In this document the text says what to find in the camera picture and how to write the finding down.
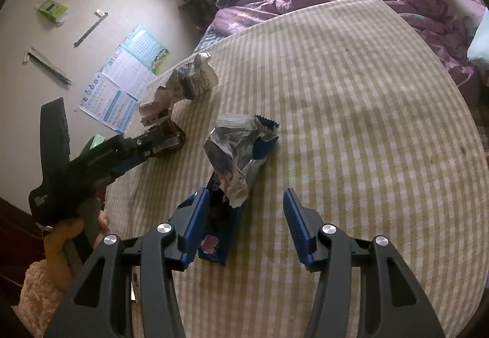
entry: blue gripper pad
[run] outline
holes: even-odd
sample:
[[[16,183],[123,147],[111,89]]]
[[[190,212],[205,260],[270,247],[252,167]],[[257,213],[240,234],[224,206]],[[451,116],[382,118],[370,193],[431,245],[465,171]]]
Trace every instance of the blue gripper pad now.
[[[287,189],[284,193],[284,213],[289,226],[290,235],[294,241],[299,261],[307,269],[314,264],[312,251],[315,248],[315,234],[311,225],[307,221],[304,209],[297,199],[293,189]]]
[[[207,189],[204,189],[202,194],[194,199],[192,206],[194,205],[194,212],[183,235],[184,250],[180,261],[185,265],[185,269],[194,262],[195,254],[204,234],[207,214],[209,214],[209,191]]]

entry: green box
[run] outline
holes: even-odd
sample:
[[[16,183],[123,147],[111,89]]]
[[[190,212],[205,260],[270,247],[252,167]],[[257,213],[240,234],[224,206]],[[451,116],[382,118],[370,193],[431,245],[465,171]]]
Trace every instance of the green box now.
[[[104,136],[101,136],[100,134],[95,134],[92,138],[90,138],[90,141],[88,141],[86,145],[83,147],[82,151],[80,152],[80,156],[85,155],[85,153],[87,153],[89,150],[93,149],[97,145],[100,145],[104,141],[105,141]]]
[[[54,0],[46,0],[37,10],[48,20],[58,22],[68,8]]]

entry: metal pivot screw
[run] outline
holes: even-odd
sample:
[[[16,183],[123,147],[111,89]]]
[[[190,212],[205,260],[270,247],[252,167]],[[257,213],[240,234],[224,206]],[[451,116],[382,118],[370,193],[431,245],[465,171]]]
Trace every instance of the metal pivot screw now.
[[[375,238],[375,242],[378,245],[388,245],[389,244],[389,239],[387,239],[387,237],[384,237],[384,236],[377,236]]]
[[[334,225],[326,224],[323,225],[321,228],[324,233],[327,233],[328,235],[332,235],[333,233],[336,233],[336,227]]]
[[[157,228],[157,231],[160,233],[168,233],[171,230],[172,226],[170,224],[167,224],[166,222],[164,224],[159,224]]]
[[[104,243],[105,244],[114,244],[117,241],[117,236],[116,235],[109,235],[104,237]]]

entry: purple duvet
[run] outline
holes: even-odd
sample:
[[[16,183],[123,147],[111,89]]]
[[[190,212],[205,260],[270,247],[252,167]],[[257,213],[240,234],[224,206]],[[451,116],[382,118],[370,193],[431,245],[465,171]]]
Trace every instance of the purple duvet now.
[[[334,0],[237,0],[221,9],[211,24],[224,36],[304,7]],[[443,0],[384,0],[428,44],[457,84],[468,105],[477,105],[482,78],[467,61],[469,37],[463,22],[448,15]]]

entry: blue snack wrapper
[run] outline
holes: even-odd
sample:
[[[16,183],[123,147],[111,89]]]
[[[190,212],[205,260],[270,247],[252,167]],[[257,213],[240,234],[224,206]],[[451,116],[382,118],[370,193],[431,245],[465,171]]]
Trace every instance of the blue snack wrapper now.
[[[278,123],[259,115],[218,118],[204,145],[214,173],[209,179],[210,211],[199,258],[225,265],[246,199],[261,165],[278,140]]]

